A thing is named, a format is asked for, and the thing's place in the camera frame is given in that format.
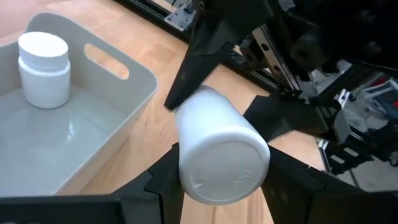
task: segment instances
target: wooden table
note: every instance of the wooden table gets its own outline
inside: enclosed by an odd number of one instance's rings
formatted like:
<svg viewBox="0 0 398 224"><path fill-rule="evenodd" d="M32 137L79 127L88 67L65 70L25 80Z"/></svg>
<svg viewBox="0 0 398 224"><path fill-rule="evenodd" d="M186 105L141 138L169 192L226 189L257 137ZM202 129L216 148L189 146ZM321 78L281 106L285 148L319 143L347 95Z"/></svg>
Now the wooden table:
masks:
<svg viewBox="0 0 398 224"><path fill-rule="evenodd" d="M157 1L170 7L162 0ZM82 191L83 194L110 193L147 169L178 141L174 116L164 109L163 102L187 45L111 0L2 0L0 43L17 39L29 19L42 11L53 11L74 19L152 70L158 78L159 89L129 140ZM125 75L125 70L106 55L95 54L95 59L118 75ZM219 66L206 84L227 96L242 113L256 95L267 95L224 66ZM272 141L271 145L323 169L315 140L310 136L290 133ZM272 223L272 219L262 192L258 190L238 203L219 207L202 205L186 196L182 223L257 224Z"/></svg>

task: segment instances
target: bottle cap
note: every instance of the bottle cap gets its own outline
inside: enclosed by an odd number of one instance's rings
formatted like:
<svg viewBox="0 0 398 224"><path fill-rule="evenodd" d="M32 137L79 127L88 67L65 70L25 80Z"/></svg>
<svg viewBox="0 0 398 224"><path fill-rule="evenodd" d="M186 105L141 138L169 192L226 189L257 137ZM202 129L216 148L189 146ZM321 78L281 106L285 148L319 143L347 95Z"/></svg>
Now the bottle cap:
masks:
<svg viewBox="0 0 398 224"><path fill-rule="evenodd" d="M180 160L180 181L191 198L208 205L235 203L266 178L269 149L260 135L243 127L215 130Z"/></svg>
<svg viewBox="0 0 398 224"><path fill-rule="evenodd" d="M27 32L18 39L21 59L33 68L62 68L68 64L68 45L56 35Z"/></svg>

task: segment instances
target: white plastic bottle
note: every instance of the white plastic bottle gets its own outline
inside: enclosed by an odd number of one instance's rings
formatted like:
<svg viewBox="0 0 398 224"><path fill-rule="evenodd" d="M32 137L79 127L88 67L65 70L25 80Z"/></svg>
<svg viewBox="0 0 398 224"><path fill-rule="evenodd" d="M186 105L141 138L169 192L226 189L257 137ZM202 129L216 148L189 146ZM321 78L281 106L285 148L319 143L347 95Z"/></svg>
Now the white plastic bottle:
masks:
<svg viewBox="0 0 398 224"><path fill-rule="evenodd" d="M183 189L210 205L237 202L254 192L269 167L267 143L231 102L208 86L175 112Z"/></svg>
<svg viewBox="0 0 398 224"><path fill-rule="evenodd" d="M18 39L19 71L26 100L39 108L57 108L69 99L67 43L53 34L28 32Z"/></svg>

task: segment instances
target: gray storage basket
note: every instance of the gray storage basket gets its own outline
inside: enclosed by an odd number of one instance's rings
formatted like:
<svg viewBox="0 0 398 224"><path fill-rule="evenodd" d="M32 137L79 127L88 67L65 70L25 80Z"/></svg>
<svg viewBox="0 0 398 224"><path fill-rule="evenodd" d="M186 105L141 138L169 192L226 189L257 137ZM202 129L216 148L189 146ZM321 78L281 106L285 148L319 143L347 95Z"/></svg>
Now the gray storage basket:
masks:
<svg viewBox="0 0 398 224"><path fill-rule="evenodd" d="M157 80L65 17L39 14L29 31L48 32L68 43L71 94L54 110L31 106L21 90L17 42L0 47L0 197L77 194L129 137ZM88 59L86 44L124 64L129 77L122 80Z"/></svg>

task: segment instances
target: screw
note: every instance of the screw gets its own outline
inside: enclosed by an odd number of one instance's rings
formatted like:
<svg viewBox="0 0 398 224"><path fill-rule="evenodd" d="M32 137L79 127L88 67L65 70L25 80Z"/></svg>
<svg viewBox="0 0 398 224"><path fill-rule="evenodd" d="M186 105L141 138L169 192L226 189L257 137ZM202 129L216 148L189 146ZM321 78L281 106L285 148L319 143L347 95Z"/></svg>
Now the screw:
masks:
<svg viewBox="0 0 398 224"><path fill-rule="evenodd" d="M298 55L301 56L304 59L308 58L308 54L305 50L299 50Z"/></svg>
<svg viewBox="0 0 398 224"><path fill-rule="evenodd" d="M277 65L274 65L272 68L274 68L275 72L280 72L280 68Z"/></svg>
<svg viewBox="0 0 398 224"><path fill-rule="evenodd" d="M266 44L261 44L261 48L265 51L269 50L269 47Z"/></svg>
<svg viewBox="0 0 398 224"><path fill-rule="evenodd" d="M199 9L205 10L205 3L203 1L199 2Z"/></svg>

